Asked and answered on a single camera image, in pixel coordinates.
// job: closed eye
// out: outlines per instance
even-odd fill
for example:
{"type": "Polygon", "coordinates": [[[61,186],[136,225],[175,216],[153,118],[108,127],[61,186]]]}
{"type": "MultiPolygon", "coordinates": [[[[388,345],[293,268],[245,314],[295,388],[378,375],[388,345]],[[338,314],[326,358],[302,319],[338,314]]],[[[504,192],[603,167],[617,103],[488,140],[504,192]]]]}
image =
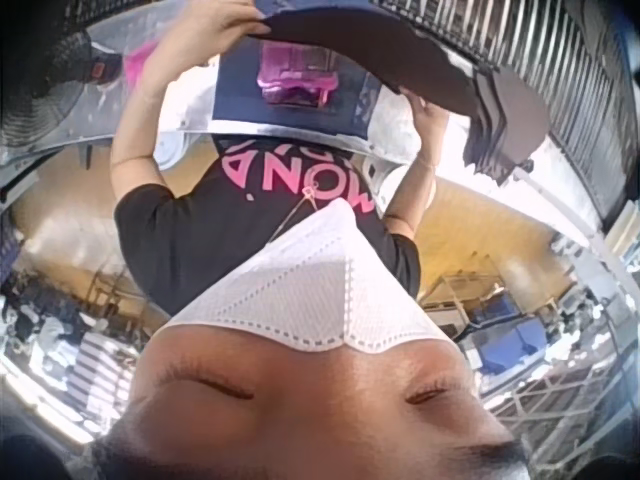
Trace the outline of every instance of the closed eye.
{"type": "Polygon", "coordinates": [[[238,400],[253,400],[254,398],[253,393],[234,385],[224,377],[212,376],[208,369],[193,362],[182,362],[177,365],[171,365],[160,376],[157,384],[158,386],[162,386],[181,380],[200,383],[224,395],[237,398],[238,400]]]}

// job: metal grille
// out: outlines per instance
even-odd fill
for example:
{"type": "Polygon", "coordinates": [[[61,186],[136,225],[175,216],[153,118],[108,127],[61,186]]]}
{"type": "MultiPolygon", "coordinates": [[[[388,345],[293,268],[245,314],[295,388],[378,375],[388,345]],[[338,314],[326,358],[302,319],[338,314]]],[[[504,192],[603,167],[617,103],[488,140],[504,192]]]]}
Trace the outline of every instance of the metal grille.
{"type": "Polygon", "coordinates": [[[372,0],[476,64],[507,65],[547,103],[552,135],[601,217],[638,150],[631,75],[596,0],[372,0]]]}
{"type": "Polygon", "coordinates": [[[68,0],[67,18],[72,29],[81,29],[154,1],[157,0],[68,0]]]}

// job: fan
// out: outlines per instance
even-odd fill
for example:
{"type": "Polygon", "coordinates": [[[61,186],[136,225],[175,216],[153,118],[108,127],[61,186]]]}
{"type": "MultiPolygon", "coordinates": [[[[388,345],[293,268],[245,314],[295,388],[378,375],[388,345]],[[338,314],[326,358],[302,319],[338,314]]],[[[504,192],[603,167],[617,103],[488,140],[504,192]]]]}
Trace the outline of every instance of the fan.
{"type": "Polygon", "coordinates": [[[91,39],[72,34],[2,72],[0,144],[29,145],[66,118],[90,77],[91,39]]]}

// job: mask seam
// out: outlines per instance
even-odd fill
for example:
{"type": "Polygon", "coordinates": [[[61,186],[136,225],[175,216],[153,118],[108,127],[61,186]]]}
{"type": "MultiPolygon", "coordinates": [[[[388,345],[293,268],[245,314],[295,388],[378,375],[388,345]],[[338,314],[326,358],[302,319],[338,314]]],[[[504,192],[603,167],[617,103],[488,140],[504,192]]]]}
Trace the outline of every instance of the mask seam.
{"type": "Polygon", "coordinates": [[[332,240],[330,240],[329,242],[325,243],[324,245],[322,245],[322,247],[320,247],[318,250],[316,250],[315,252],[313,252],[312,254],[304,257],[299,263],[297,263],[296,265],[288,268],[287,270],[281,272],[280,274],[278,274],[277,277],[272,278],[271,280],[269,280],[266,284],[255,288],[254,290],[252,290],[251,292],[245,294],[243,297],[241,297],[240,299],[236,300],[234,303],[232,303],[231,305],[228,305],[218,311],[216,311],[213,316],[218,316],[218,315],[222,315],[225,312],[228,312],[229,310],[242,305],[243,303],[245,303],[247,300],[252,299],[253,297],[255,297],[257,294],[262,293],[264,290],[266,290],[267,288],[271,288],[272,286],[274,286],[276,283],[280,282],[284,277],[286,277],[287,275],[291,274],[292,272],[298,270],[301,266],[305,265],[306,263],[309,262],[309,260],[311,260],[313,257],[321,254],[324,250],[326,250],[327,248],[329,248],[331,245],[333,245],[334,243],[337,243],[339,240],[341,240],[342,237],[338,237],[338,238],[334,238],[332,240]]]}

